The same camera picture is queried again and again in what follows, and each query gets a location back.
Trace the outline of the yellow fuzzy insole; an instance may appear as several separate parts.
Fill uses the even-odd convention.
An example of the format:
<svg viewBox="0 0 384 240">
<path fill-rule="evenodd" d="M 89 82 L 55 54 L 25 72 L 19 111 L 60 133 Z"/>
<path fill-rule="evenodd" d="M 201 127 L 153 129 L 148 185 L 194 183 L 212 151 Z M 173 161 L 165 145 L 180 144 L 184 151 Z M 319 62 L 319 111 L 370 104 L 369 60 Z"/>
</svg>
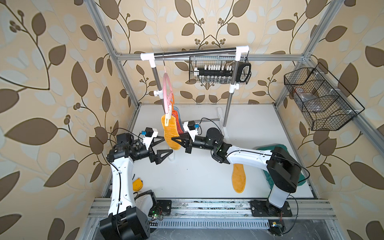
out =
<svg viewBox="0 0 384 240">
<path fill-rule="evenodd" d="M 165 125 L 166 115 L 163 115 L 161 118 L 161 122 L 164 128 L 164 138 L 167 142 L 168 146 L 175 151 L 178 151 L 181 148 L 181 145 L 174 142 L 172 140 L 173 137 L 179 137 L 179 133 L 177 130 L 177 123 L 174 116 L 171 116 L 171 119 L 169 120 L 168 126 Z"/>
<path fill-rule="evenodd" d="M 236 193 L 242 193 L 246 186 L 246 173 L 242 164 L 233 164 L 232 185 Z"/>
</svg>

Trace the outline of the pink clip hanger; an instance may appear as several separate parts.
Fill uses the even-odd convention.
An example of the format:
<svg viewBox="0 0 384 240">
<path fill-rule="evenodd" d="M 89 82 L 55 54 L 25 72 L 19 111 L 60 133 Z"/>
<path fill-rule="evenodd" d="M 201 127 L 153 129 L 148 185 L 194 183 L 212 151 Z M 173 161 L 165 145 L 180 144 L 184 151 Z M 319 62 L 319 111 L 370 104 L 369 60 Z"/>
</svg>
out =
<svg viewBox="0 0 384 240">
<path fill-rule="evenodd" d="M 170 118 L 173 112 L 173 89 L 170 81 L 170 77 L 167 72 L 163 75 L 163 95 L 164 95 L 164 107 L 165 114 Z"/>
</svg>

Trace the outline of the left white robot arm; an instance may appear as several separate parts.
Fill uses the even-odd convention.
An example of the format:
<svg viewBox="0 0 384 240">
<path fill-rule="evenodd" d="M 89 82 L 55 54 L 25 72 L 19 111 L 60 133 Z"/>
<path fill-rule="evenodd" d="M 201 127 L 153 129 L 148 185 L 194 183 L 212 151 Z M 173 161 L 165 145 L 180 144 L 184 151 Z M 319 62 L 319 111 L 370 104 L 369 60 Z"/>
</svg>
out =
<svg viewBox="0 0 384 240">
<path fill-rule="evenodd" d="M 151 228 L 148 214 L 151 207 L 145 203 L 156 205 L 157 200 L 152 191 L 139 194 L 144 197 L 142 205 L 136 205 L 134 196 L 134 162 L 148 158 L 150 162 L 160 164 L 173 150 L 154 151 L 153 147 L 164 142 L 164 137 L 153 134 L 143 140 L 135 139 L 133 134 L 125 133 L 117 136 L 117 143 L 107 155 L 112 171 L 112 195 L 108 216 L 100 221 L 100 232 L 106 240 L 146 240 L 150 237 Z"/>
</svg>

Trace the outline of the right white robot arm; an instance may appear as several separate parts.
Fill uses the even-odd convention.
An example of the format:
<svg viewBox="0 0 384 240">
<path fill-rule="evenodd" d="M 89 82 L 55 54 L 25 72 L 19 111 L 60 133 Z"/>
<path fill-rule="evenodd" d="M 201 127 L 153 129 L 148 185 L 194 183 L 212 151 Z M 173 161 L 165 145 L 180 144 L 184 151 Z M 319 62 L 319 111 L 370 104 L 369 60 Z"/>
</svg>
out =
<svg viewBox="0 0 384 240">
<path fill-rule="evenodd" d="M 204 137 L 183 133 L 172 137 L 172 141 L 189 154 L 193 148 L 209 150 L 220 164 L 241 164 L 269 172 L 274 182 L 267 200 L 269 206 L 282 209 L 289 195 L 297 190 L 303 167 L 281 147 L 264 151 L 239 148 L 225 143 L 223 134 L 216 128 L 208 129 Z"/>
</svg>

